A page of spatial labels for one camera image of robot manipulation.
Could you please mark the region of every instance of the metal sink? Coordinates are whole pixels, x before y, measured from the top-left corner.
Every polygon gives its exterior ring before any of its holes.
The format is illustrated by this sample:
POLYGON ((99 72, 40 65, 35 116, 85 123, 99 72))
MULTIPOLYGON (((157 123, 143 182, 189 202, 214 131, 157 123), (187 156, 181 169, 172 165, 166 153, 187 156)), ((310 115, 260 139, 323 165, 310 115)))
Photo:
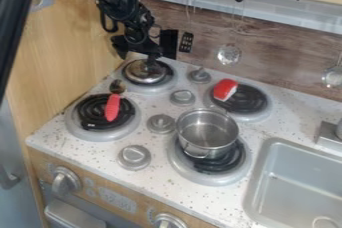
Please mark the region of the metal sink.
POLYGON ((282 139, 266 141, 243 207, 270 228, 342 228, 342 158, 282 139))

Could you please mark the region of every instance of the stainless steel pot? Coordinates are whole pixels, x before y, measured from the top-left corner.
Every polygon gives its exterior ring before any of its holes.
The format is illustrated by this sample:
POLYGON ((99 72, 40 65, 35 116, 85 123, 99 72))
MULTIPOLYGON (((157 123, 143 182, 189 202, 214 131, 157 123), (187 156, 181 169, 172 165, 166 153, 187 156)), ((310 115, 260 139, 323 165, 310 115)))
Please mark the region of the stainless steel pot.
POLYGON ((223 156, 239 135, 239 127, 231 117, 212 109, 183 113, 176 122, 176 130, 184 152, 199 159, 223 156))

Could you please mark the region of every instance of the speckled countertop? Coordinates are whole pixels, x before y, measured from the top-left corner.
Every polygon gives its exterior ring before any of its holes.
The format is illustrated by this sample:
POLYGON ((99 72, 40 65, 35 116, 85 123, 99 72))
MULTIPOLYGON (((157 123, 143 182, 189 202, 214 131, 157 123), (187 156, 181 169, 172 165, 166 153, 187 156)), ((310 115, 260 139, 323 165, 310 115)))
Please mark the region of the speckled countertop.
MULTIPOLYGON (((341 118, 342 103, 217 71, 210 71, 213 77, 210 84, 191 84, 186 74, 197 67, 172 60, 163 61, 172 64, 179 73, 179 81, 174 90, 190 89, 196 95, 195 107, 203 106, 204 92, 225 77, 258 86, 269 94, 273 101, 273 111, 268 119, 250 124, 239 122, 240 135, 252 151, 253 164, 266 139, 278 137, 315 147, 314 136, 321 121, 336 123, 341 118)), ((93 88, 89 94, 107 93, 114 78, 115 73, 93 88)), ((28 137, 27 144, 219 227, 261 227, 251 221, 242 209, 251 171, 233 185, 208 187, 190 182, 173 170, 166 154, 167 142, 171 136, 152 134, 146 128, 145 122, 155 114, 165 113, 177 118, 182 112, 194 108, 170 104, 170 93, 145 96, 126 92, 125 96, 133 99, 141 108, 143 122, 134 133, 122 140, 108 143, 79 140, 67 132, 64 115, 60 114, 28 137), (133 144, 146 146, 152 154, 150 166, 137 172, 124 170, 116 162, 119 151, 133 144)))

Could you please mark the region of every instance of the wood backsplash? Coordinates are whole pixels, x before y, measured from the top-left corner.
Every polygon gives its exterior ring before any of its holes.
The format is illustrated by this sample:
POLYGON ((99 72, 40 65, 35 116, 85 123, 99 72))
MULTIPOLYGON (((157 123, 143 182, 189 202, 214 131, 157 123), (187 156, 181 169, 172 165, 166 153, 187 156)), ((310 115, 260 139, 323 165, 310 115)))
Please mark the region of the wood backsplash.
POLYGON ((194 33, 192 53, 178 53, 179 60, 342 101, 342 90, 321 83, 323 71, 336 64, 342 51, 342 35, 246 17, 236 17, 232 24, 229 14, 204 9, 191 14, 190 25, 182 5, 142 1, 163 28, 179 29, 179 38, 184 30, 194 33), (242 59, 234 67, 223 66, 216 58, 219 47, 229 42, 242 49, 242 59))

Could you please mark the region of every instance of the stove knob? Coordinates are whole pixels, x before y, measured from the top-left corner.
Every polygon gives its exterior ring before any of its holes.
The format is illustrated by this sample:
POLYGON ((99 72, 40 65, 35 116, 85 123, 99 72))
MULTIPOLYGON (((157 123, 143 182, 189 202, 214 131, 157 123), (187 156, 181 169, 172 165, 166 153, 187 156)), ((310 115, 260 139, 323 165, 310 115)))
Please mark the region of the stove knob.
POLYGON ((78 192, 82 189, 81 180, 78 176, 65 167, 57 167, 53 175, 52 192, 60 198, 70 192, 78 192))
POLYGON ((175 120, 165 114, 157 114, 147 121, 147 128, 157 134, 168 134, 175 130, 175 120))
POLYGON ((205 71, 204 67, 201 66, 198 70, 190 72, 189 79, 195 83, 206 84, 211 81, 211 76, 205 71))
POLYGON ((155 228, 188 228, 178 217, 175 217, 168 213, 160 213, 156 215, 154 220, 155 228))

